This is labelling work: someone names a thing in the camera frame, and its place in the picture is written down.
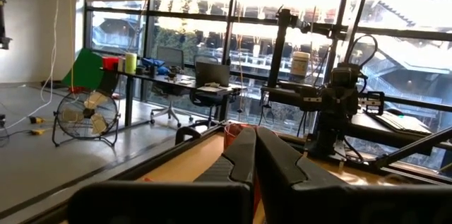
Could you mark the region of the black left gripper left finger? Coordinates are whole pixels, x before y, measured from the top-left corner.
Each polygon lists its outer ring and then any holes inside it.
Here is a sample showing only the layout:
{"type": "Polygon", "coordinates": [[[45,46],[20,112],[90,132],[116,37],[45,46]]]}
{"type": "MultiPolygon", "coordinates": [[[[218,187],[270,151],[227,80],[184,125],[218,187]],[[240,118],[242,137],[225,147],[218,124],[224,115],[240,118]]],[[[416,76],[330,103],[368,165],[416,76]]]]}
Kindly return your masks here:
{"type": "Polygon", "coordinates": [[[252,223],[256,132],[245,128],[192,182],[111,181],[69,199],[72,224],[252,223]]]}

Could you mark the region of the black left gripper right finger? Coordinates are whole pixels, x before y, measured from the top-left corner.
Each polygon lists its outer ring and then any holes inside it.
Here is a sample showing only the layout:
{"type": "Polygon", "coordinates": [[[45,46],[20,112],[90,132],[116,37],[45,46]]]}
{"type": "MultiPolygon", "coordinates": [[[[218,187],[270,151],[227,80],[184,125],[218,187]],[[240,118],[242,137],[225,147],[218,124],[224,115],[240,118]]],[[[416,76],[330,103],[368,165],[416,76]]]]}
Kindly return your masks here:
{"type": "Polygon", "coordinates": [[[354,185],[256,129],[256,169],[268,223],[451,224],[451,187],[354,185]]]}

